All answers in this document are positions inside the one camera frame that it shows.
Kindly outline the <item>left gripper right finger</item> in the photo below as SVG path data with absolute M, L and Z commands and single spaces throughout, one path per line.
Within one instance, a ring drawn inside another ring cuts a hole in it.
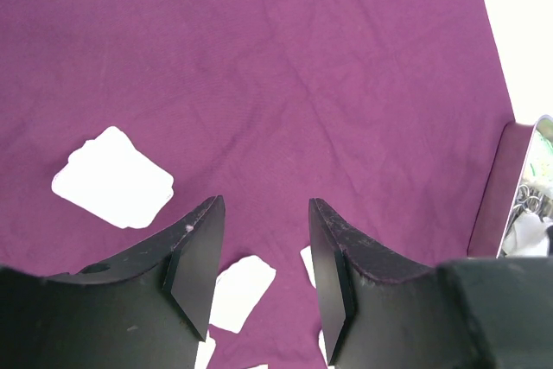
M 412 261 L 309 202 L 315 285 L 330 366 L 549 368 L 551 258 Z

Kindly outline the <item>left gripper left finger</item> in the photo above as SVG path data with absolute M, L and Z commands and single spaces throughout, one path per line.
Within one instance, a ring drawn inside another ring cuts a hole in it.
M 191 368 L 207 337 L 225 202 L 76 274 L 1 269 L 4 368 Z

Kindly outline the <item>steel hemostat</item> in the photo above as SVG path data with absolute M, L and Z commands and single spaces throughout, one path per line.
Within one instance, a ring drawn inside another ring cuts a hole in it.
M 527 184 L 518 187 L 515 207 L 539 217 L 552 217 L 552 198 L 540 189 Z

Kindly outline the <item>packaged gauze bag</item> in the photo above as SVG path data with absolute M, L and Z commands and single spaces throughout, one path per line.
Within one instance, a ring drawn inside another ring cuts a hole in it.
M 552 143 L 537 130 L 532 134 L 523 180 L 552 193 Z

